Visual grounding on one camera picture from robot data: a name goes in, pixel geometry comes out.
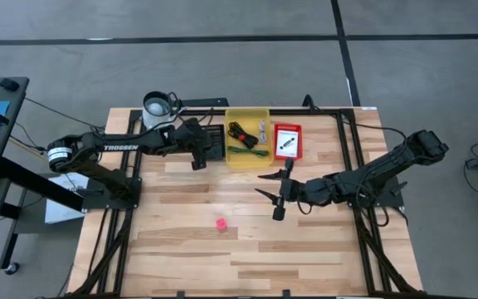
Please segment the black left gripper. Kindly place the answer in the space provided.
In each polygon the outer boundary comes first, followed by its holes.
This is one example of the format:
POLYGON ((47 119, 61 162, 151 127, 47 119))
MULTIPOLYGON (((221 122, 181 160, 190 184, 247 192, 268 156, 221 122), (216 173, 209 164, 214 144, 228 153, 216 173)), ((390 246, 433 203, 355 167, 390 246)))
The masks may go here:
POLYGON ((193 170, 207 167, 207 152, 211 149, 213 140, 209 133, 203 129, 196 118, 185 120, 174 132, 177 144, 176 153, 190 153, 193 170))

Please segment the yellow translucent plastic bin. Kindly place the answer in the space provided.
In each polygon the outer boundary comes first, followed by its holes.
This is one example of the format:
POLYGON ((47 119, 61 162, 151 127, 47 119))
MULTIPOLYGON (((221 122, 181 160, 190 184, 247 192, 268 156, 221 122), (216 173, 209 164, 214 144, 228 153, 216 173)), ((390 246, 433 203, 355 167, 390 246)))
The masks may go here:
POLYGON ((264 168, 274 159, 271 118, 267 108, 233 108, 225 112, 226 162, 231 168, 264 168))

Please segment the white paper sheet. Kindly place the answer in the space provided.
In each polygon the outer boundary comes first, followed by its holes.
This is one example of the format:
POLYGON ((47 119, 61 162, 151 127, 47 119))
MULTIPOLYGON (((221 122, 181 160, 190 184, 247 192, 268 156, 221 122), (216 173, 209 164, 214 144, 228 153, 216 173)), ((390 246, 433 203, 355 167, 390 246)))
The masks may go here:
MULTIPOLYGON (((58 176, 49 178, 49 180, 73 192, 75 192, 77 189, 86 189, 89 182, 87 177, 78 173, 60 174, 58 176)), ((73 219, 83 218, 84 215, 85 214, 82 212, 77 212, 72 208, 68 208, 67 206, 56 203, 51 199, 46 201, 46 224, 61 223, 73 219)))

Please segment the white cable product box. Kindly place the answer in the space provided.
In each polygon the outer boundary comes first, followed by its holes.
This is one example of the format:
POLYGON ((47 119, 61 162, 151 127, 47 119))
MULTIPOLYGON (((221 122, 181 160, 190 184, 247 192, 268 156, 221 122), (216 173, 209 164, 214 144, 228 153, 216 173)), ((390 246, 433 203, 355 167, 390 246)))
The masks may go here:
POLYGON ((298 157, 299 133, 292 130, 279 130, 276 142, 276 155, 281 157, 298 157))

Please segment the black flat base plate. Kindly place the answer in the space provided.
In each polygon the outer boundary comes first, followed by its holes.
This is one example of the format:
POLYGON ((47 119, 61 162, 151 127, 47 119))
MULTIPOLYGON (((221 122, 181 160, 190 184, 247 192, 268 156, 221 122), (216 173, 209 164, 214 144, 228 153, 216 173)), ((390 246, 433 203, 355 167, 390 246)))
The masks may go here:
POLYGON ((227 98, 204 98, 204 99, 191 99, 181 100, 182 106, 186 107, 228 107, 229 103, 227 98))

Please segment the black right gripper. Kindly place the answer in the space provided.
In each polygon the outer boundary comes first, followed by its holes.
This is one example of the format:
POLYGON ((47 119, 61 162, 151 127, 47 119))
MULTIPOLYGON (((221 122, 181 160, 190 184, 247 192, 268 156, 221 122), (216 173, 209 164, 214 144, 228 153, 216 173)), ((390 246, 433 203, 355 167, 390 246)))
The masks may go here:
POLYGON ((331 187, 326 179, 311 179, 305 183, 290 178, 290 173, 294 168, 294 160, 288 158, 285 160, 285 168, 280 169, 274 174, 258 175, 259 179, 280 180, 281 186, 279 196, 271 194, 261 189, 256 192, 267 197, 272 205, 275 205, 272 218, 276 221, 282 221, 285 218, 285 202, 297 202, 299 210, 302 203, 310 207, 324 207, 331 204, 331 187))

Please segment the white tilted bin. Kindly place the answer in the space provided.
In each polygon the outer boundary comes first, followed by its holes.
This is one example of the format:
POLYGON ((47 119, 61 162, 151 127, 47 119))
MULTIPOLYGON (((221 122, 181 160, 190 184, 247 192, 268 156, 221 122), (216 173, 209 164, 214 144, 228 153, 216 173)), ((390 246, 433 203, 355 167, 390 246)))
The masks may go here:
POLYGON ((147 130, 157 129, 169 123, 172 101, 162 91, 151 91, 143 99, 142 118, 147 130))

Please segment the red slotted plastic basket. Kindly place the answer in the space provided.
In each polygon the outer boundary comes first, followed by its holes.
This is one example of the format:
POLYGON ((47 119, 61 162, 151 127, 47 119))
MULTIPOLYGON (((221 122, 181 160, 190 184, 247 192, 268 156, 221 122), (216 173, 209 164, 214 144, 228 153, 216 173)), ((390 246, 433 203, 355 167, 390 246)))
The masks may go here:
POLYGON ((274 155, 276 159, 301 159, 303 155, 303 142, 302 142, 302 128, 300 125, 296 124, 288 124, 288 123, 276 123, 274 125, 274 137, 275 137, 275 144, 274 144, 274 155), (299 141, 298 141, 298 157, 297 158, 291 158, 291 157, 281 157, 276 155, 276 142, 277 142, 277 134, 279 130, 292 130, 292 131, 297 131, 299 133, 299 141))

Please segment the black slotted plastic basket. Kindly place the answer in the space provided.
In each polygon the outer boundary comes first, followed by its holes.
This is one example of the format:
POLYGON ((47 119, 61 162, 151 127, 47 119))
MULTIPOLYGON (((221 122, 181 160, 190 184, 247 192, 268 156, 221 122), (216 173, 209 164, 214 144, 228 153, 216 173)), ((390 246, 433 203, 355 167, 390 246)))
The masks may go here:
POLYGON ((224 125, 204 125, 209 136, 212 139, 212 146, 207 151, 206 158, 208 161, 222 161, 226 157, 226 143, 224 125))

